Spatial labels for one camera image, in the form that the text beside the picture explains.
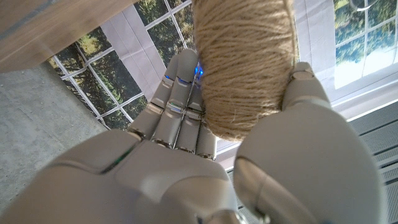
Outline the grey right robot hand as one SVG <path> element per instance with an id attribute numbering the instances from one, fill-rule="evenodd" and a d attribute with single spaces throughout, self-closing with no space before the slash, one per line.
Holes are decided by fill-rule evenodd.
<path id="1" fill-rule="evenodd" d="M 44 167 L 2 223 L 387 223 L 382 177 L 352 126 L 332 110 L 311 66 L 296 64 L 282 111 L 259 120 L 233 175 L 211 157 L 199 120 L 198 57 L 174 56 L 127 131 L 109 130 Z"/>

